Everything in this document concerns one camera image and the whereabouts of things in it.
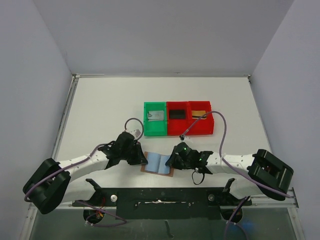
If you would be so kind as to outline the brown leather card holder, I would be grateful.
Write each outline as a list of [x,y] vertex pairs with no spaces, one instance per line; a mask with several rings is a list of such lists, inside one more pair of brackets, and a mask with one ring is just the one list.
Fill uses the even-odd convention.
[[170,155],[163,155],[155,152],[144,152],[147,160],[146,165],[142,165],[140,171],[142,173],[154,174],[165,177],[174,176],[174,168],[166,165]]

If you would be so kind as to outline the green plastic bin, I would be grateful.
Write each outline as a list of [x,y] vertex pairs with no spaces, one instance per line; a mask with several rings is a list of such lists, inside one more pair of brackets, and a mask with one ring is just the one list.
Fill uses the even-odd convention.
[[[163,121],[148,121],[148,111],[164,111]],[[167,135],[167,105],[166,102],[144,102],[143,112],[144,135],[146,137],[162,137]]]

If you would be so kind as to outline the black VIP card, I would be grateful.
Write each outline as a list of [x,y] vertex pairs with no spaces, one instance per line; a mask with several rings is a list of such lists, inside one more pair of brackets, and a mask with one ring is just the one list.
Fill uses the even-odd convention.
[[186,118],[186,111],[184,109],[170,109],[169,119],[171,120],[182,120]]

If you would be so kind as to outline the gold VIP card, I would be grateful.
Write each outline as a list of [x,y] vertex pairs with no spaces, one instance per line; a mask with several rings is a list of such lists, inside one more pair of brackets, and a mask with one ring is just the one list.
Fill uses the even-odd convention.
[[191,116],[192,116],[192,119],[201,119],[202,116],[206,118],[206,113],[207,112],[205,110],[192,110]]

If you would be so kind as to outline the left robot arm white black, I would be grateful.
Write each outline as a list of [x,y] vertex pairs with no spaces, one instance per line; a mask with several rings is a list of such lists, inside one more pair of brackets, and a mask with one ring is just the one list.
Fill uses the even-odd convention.
[[120,161],[131,166],[148,164],[140,142],[125,131],[116,140],[98,144],[90,154],[64,161],[47,158],[22,188],[24,201],[33,203],[42,214],[48,214],[61,203],[76,200],[74,193],[72,197],[65,197],[71,182],[107,170]]

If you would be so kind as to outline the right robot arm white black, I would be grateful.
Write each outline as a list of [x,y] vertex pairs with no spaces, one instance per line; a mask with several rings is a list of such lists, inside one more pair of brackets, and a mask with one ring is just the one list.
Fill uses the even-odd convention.
[[194,170],[202,175],[232,174],[240,175],[245,180],[235,179],[229,193],[237,199],[264,194],[284,201],[290,198],[289,186],[294,170],[265,149],[247,155],[220,155],[209,150],[191,149],[185,142],[173,148],[165,163],[178,170]]

